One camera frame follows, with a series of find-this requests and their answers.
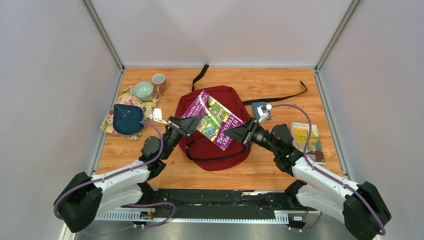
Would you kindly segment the purple treehouse book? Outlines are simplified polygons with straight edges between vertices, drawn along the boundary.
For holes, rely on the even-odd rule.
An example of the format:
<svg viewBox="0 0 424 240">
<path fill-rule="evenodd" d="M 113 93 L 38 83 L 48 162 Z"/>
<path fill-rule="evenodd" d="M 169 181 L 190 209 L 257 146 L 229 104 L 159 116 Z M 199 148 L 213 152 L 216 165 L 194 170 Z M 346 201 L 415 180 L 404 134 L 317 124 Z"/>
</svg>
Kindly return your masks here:
<svg viewBox="0 0 424 240">
<path fill-rule="evenodd" d="M 204 90 L 200 92 L 182 115 L 183 118 L 194 116 L 203 116 L 196 128 L 197 131 L 223 151 L 233 140 L 224 131 L 245 123 Z"/>
</svg>

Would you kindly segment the red backpack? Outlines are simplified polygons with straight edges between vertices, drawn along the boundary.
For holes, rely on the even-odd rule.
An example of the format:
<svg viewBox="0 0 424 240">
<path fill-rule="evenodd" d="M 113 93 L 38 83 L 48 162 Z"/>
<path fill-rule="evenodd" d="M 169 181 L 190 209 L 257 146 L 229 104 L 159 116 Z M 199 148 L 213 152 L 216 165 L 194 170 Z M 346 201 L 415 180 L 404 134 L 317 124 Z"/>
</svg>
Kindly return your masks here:
<svg viewBox="0 0 424 240">
<path fill-rule="evenodd" d="M 175 116 L 183 118 L 182 116 L 185 111 L 202 91 L 206 91 L 214 97 L 233 114 L 243 120 L 244 123 L 251 118 L 246 110 L 246 106 L 251 106 L 252 103 L 257 102 L 273 103 L 287 99 L 287 96 L 283 96 L 242 101 L 236 90 L 230 86 L 219 85 L 199 89 L 192 87 L 190 93 L 180 98 Z M 183 137 L 178 145 L 189 160 L 193 161 L 202 169 L 210 172 L 229 169 L 242 163 L 249 156 L 251 151 L 249 146 L 245 146 L 233 140 L 226 150 L 221 150 L 197 130 L 191 136 Z"/>
</svg>

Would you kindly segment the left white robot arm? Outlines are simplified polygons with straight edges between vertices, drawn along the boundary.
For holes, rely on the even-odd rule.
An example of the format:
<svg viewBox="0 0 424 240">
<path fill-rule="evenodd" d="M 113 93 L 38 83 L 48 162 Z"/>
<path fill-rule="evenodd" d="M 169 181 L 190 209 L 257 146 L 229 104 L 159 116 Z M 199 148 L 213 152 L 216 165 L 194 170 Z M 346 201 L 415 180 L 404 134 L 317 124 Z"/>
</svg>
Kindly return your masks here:
<svg viewBox="0 0 424 240">
<path fill-rule="evenodd" d="M 108 173 L 76 174 L 53 203 L 53 214 L 63 220 L 69 230 L 78 233 L 99 215 L 123 206 L 148 207 L 153 194 L 147 190 L 148 180 L 157 177 L 166 160 L 183 137 L 192 135 L 203 116 L 188 118 L 171 116 L 165 132 L 144 141 L 141 156 L 129 165 Z"/>
</svg>

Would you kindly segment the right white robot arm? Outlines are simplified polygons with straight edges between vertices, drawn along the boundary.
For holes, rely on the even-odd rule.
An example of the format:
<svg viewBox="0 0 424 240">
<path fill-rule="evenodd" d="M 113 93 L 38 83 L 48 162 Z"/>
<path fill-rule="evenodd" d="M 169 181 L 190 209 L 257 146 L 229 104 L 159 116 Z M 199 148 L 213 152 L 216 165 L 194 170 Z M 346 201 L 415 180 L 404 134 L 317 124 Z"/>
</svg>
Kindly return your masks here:
<svg viewBox="0 0 424 240">
<path fill-rule="evenodd" d="M 272 152 L 277 168 L 297 178 L 286 189 L 285 203 L 290 209 L 304 206 L 327 214 L 343 223 L 358 240 L 372 240 L 385 233 L 392 215 L 376 186 L 343 178 L 310 161 L 293 145 L 286 124 L 268 131 L 251 118 L 224 133 L 246 146 L 255 143 Z"/>
</svg>

